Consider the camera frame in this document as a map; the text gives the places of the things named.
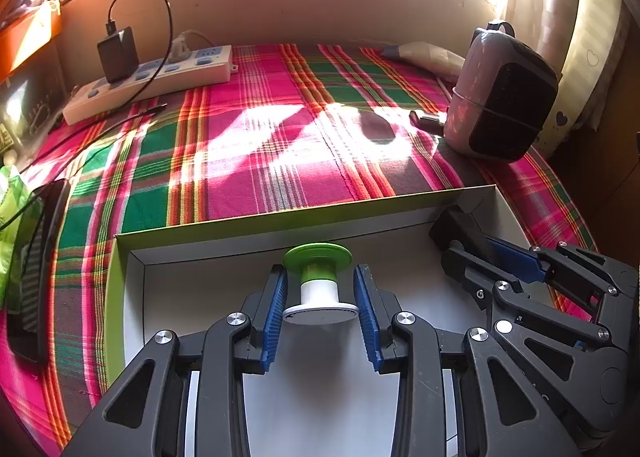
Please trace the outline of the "black bike light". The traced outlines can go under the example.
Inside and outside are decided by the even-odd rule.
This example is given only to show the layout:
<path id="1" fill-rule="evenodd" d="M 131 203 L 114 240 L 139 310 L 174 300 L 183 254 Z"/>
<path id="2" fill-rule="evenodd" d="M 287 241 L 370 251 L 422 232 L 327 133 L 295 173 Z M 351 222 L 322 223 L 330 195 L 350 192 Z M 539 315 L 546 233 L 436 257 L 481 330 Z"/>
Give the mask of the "black bike light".
<path id="1" fill-rule="evenodd" d="M 440 251 L 447 250 L 453 243 L 460 243 L 471 255 L 486 262 L 497 262 L 496 252 L 475 218 L 457 204 L 448 206 L 439 214 L 431 227 L 430 237 Z"/>

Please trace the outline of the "green white spool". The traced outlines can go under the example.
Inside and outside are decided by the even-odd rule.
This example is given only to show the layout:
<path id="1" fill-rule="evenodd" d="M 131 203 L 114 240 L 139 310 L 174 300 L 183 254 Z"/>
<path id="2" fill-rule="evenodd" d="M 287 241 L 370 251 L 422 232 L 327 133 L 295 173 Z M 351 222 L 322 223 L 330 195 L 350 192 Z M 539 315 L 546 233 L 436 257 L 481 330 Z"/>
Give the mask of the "green white spool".
<path id="1" fill-rule="evenodd" d="M 336 243 L 305 243 L 288 250 L 284 267 L 299 277 L 300 303 L 288 307 L 283 319 L 293 325 L 326 326 L 355 319 L 357 305 L 343 303 L 338 273 L 352 263 L 350 251 Z"/>

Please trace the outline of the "grey portable heater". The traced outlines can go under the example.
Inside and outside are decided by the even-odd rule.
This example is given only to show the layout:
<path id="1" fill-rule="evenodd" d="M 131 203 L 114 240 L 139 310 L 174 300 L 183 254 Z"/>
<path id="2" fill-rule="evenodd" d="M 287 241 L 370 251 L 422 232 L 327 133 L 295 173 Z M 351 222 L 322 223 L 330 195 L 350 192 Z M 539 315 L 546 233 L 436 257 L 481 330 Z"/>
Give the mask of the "grey portable heater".
<path id="1" fill-rule="evenodd" d="M 493 20 L 474 31 L 444 123 L 447 145 L 460 154 L 514 162 L 544 127 L 559 81 L 548 62 Z"/>

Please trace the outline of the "green white cardboard tray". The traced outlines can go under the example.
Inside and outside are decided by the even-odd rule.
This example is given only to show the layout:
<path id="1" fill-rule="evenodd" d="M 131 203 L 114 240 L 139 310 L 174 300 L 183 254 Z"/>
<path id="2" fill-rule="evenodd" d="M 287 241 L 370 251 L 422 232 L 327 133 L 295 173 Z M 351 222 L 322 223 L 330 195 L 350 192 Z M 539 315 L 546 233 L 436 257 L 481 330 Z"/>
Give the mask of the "green white cardboard tray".
<path id="1" fill-rule="evenodd" d="M 448 279 L 428 233 L 455 204 L 483 231 L 528 246 L 513 204 L 495 186 L 316 206 L 169 226 L 116 237 L 107 276 L 105 362 L 115 379 L 157 331 L 203 331 L 264 287 L 288 249 L 329 241 L 370 267 L 378 287 L 437 328 L 484 324 L 475 302 Z M 255 456 L 386 456 L 399 379 L 367 359 L 357 321 L 285 324 L 267 373 L 244 380 Z"/>

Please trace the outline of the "black smartphone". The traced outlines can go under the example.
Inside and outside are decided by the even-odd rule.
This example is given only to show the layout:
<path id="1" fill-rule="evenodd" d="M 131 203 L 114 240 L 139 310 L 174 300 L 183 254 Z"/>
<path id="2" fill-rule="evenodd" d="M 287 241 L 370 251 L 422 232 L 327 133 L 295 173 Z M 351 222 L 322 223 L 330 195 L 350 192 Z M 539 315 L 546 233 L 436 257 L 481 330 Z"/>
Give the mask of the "black smartphone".
<path id="1" fill-rule="evenodd" d="M 64 178 L 37 189 L 20 216 L 6 287 L 6 335 L 11 351 L 34 364 L 48 360 L 48 290 L 55 241 L 70 183 Z"/>

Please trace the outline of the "plaid bedspread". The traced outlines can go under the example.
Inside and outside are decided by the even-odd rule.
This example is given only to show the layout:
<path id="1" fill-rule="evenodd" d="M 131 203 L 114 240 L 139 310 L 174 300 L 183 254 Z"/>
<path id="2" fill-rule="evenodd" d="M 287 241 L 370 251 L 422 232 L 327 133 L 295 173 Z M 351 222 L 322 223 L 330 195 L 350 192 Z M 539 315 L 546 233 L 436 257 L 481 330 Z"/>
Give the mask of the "plaid bedspread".
<path id="1" fill-rule="evenodd" d="M 450 87 L 373 48 L 238 46 L 226 84 L 64 125 L 25 174 L 70 181 L 48 289 L 50 362 L 1 351 L 1 391 L 38 451 L 56 456 L 106 388 L 105 286 L 117 234 L 221 218 L 495 184 L 531 243 L 594 240 L 544 158 L 492 166 L 413 128 Z"/>

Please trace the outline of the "green tissue pack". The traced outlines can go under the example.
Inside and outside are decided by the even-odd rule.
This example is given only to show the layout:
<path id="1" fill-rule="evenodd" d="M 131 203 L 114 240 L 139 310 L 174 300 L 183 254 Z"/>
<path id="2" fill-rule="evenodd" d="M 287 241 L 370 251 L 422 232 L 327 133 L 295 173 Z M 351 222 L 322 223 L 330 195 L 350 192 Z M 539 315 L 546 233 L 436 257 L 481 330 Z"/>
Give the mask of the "green tissue pack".
<path id="1" fill-rule="evenodd" d="M 1 168 L 1 305 L 8 293 L 15 245 L 21 225 L 32 231 L 42 209 L 42 200 L 31 191 L 15 165 Z"/>

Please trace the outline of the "heart pattern curtain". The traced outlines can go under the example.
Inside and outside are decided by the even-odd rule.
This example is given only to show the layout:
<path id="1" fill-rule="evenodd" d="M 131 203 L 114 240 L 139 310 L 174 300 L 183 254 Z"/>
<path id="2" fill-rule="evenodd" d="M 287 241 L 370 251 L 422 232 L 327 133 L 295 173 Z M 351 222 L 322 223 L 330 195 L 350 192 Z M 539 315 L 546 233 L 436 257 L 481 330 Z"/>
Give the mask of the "heart pattern curtain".
<path id="1" fill-rule="evenodd" d="M 534 143 L 549 158 L 573 132 L 599 128 L 630 15 L 623 0 L 508 0 L 502 14 L 559 79 L 558 96 Z"/>

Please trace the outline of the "white power strip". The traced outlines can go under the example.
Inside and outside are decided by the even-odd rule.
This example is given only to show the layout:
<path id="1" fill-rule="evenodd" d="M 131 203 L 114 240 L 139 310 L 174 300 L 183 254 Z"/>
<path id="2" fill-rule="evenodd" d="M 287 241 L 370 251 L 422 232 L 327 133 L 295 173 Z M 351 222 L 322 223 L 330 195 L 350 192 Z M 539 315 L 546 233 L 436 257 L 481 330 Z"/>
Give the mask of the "white power strip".
<path id="1" fill-rule="evenodd" d="M 127 102 L 227 83 L 236 70 L 230 45 L 194 50 L 188 58 L 175 64 L 164 64 L 160 58 L 139 66 L 125 80 L 108 83 L 101 78 L 79 87 L 63 109 L 63 117 L 72 125 L 125 106 Z"/>

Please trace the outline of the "black charger adapter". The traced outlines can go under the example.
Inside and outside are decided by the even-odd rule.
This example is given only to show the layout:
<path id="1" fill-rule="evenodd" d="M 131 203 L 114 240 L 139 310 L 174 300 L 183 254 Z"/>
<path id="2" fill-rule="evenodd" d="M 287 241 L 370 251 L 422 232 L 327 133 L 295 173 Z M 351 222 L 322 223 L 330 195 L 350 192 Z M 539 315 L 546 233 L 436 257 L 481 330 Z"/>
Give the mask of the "black charger adapter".
<path id="1" fill-rule="evenodd" d="M 96 48 L 109 84 L 128 79 L 139 67 L 134 32 L 130 27 L 107 36 Z"/>

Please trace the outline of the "orange plastic bin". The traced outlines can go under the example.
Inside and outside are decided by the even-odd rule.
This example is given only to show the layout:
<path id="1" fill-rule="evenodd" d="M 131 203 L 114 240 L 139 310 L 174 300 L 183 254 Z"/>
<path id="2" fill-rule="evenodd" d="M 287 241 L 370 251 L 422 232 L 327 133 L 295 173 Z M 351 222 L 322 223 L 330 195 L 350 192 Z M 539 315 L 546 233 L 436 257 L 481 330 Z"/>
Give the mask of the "orange plastic bin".
<path id="1" fill-rule="evenodd" d="M 0 80 L 3 81 L 62 30 L 60 0 L 49 0 L 1 31 Z"/>

